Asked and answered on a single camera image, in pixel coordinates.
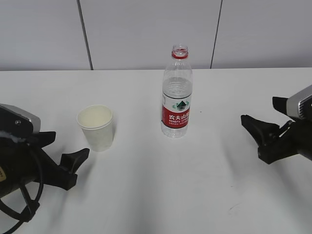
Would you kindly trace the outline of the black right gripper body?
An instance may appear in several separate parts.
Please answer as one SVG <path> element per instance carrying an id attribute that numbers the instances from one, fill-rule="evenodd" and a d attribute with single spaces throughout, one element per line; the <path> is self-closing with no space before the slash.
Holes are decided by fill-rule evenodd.
<path id="1" fill-rule="evenodd" d="M 258 147 L 258 158 L 267 164 L 295 155 L 312 159 L 312 123 L 305 120 L 288 121 L 270 142 Z"/>

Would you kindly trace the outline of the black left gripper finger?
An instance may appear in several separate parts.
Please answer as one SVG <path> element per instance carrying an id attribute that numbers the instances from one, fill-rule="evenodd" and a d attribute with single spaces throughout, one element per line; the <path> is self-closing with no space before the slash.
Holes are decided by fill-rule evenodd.
<path id="1" fill-rule="evenodd" d="M 56 132 L 38 132 L 31 135 L 31 144 L 43 148 L 52 144 L 56 139 Z"/>
<path id="2" fill-rule="evenodd" d="M 84 148 L 80 151 L 62 154 L 60 165 L 71 174 L 75 174 L 82 163 L 88 158 L 90 149 Z"/>

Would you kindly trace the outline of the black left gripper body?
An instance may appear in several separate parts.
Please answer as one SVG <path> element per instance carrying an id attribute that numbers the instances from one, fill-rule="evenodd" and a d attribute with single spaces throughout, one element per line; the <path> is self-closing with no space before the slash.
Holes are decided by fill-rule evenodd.
<path id="1" fill-rule="evenodd" d="M 0 168 L 4 176 L 0 182 L 1 197 L 19 189 L 21 182 L 42 181 L 69 190 L 76 185 L 78 177 L 57 165 L 43 149 L 22 142 L 14 143 L 8 138 L 0 139 Z"/>

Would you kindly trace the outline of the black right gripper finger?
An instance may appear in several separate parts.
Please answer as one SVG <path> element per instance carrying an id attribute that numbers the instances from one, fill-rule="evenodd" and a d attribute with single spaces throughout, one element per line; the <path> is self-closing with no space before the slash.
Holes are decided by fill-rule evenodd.
<path id="1" fill-rule="evenodd" d="M 279 125 L 263 122 L 249 115 L 241 115 L 241 125 L 253 137 L 258 146 L 270 144 L 279 131 Z"/>
<path id="2" fill-rule="evenodd" d="M 286 97 L 272 97 L 273 108 L 278 112 L 288 115 L 289 114 L 289 102 Z"/>

